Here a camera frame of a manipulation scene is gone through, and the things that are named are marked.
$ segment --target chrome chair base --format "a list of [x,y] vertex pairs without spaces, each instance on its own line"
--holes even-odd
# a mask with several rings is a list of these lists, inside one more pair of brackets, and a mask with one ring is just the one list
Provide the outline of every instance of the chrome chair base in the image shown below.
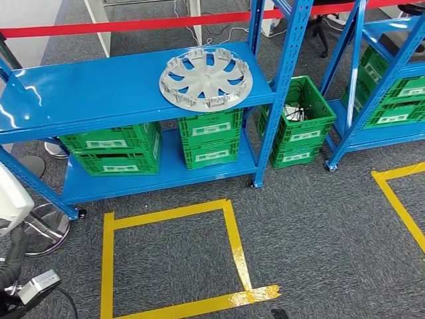
[[45,256],[63,244],[71,223],[66,214],[52,204],[35,207],[24,221],[27,257]]

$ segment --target black chair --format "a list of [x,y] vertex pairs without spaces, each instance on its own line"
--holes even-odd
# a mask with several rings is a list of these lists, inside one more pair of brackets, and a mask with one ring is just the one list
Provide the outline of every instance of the black chair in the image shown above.
[[[404,13],[407,13],[408,15],[414,15],[419,16],[423,14],[425,12],[425,7],[421,7],[419,5],[413,5],[413,4],[408,4],[408,5],[398,5],[399,9],[403,11]],[[417,49],[416,49],[417,53],[422,53],[425,51],[425,47],[423,45],[419,45]]]
[[[313,5],[335,5],[337,3],[350,3],[354,2],[353,0],[314,0]],[[320,57],[326,58],[328,56],[328,51],[329,49],[328,45],[328,41],[326,40],[326,36],[323,31],[322,22],[323,21],[323,16],[319,15],[317,18],[308,21],[307,24],[307,29],[313,29],[313,36],[316,37],[319,35],[320,41],[325,48],[325,50],[320,53]]]

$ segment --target red rope barrier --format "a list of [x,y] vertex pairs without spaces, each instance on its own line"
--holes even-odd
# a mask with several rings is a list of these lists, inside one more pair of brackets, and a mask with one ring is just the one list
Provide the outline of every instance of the red rope barrier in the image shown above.
[[[398,5],[405,3],[401,0],[369,0],[368,9]],[[316,5],[311,8],[311,15],[326,15],[329,13],[350,11],[353,3],[335,5]],[[249,11],[202,15],[200,17],[180,17],[166,19],[149,19],[138,21],[116,21],[106,23],[81,23],[73,25],[49,25],[42,27],[0,29],[6,39],[25,37],[50,37],[55,35],[82,35],[97,32],[124,32],[136,30],[173,29],[191,27],[193,25],[213,25],[218,23],[235,23],[249,21]],[[264,11],[264,19],[281,18],[278,9]]]

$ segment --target yellow tape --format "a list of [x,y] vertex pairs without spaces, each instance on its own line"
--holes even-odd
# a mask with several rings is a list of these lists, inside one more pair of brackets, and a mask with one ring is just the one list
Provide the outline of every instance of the yellow tape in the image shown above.
[[103,248],[100,293],[100,319],[111,319],[114,299],[114,213],[106,213],[103,220]]
[[419,247],[425,253],[425,236],[416,223],[410,216],[408,211],[394,194],[394,192],[388,185],[388,183],[382,178],[382,173],[373,171],[371,176],[381,187],[388,201],[394,208],[394,210],[402,219],[403,223],[408,229],[411,234],[417,242]]
[[246,266],[246,261],[245,260],[245,255],[242,249],[242,242],[239,236],[237,230],[237,224],[234,218],[234,212],[231,207],[231,203],[229,200],[226,200],[223,204],[223,212],[225,216],[225,221],[226,224],[227,232],[228,234],[228,240],[231,248],[231,253],[233,254],[233,259],[236,264],[236,268],[239,273],[239,278],[242,282],[242,286],[245,291],[249,291],[252,289],[251,285],[251,280],[249,279],[249,273],[248,272],[248,266]]
[[209,298],[205,300],[188,302],[186,304],[178,304],[166,308],[148,310],[138,314],[129,314],[127,316],[118,317],[119,319],[178,319],[199,316],[229,308],[245,306],[255,302],[261,302],[277,298],[280,296],[279,287],[277,285],[266,286],[249,290],[249,292],[237,292],[235,294],[227,294],[225,296]]
[[425,161],[418,164],[414,164],[406,167],[400,167],[396,169],[390,169],[389,171],[382,171],[381,173],[375,171],[376,174],[379,174],[381,179],[389,180],[399,177],[404,177],[407,175],[411,175],[415,173],[420,173],[425,171]]
[[114,222],[114,229],[118,230],[127,227],[145,225],[149,223],[156,223],[157,221],[167,221],[169,219],[196,215],[205,213],[207,211],[216,211],[218,209],[222,209],[225,202],[225,199],[220,199],[218,201],[209,201],[208,203],[195,204],[186,207],[168,209],[167,211],[158,211],[156,213],[117,219]]

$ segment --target stacked crates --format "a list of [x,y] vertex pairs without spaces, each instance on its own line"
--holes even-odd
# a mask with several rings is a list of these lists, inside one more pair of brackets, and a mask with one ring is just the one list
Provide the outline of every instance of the stacked crates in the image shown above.
[[[304,108],[304,119],[289,121],[282,111],[270,155],[274,169],[313,161],[336,118],[308,76],[292,78],[285,104]],[[260,108],[257,131],[261,137],[268,115],[268,106]]]
[[[356,118],[368,101],[385,71],[388,63],[371,47],[362,57],[354,99],[353,118]],[[342,104],[348,105],[348,87]],[[378,128],[418,122],[425,116],[425,76],[413,76],[396,80],[388,90],[364,128]]]
[[239,151],[242,109],[179,119],[188,169],[236,161]]
[[153,175],[158,172],[161,134],[159,122],[152,122],[59,139],[90,175]]

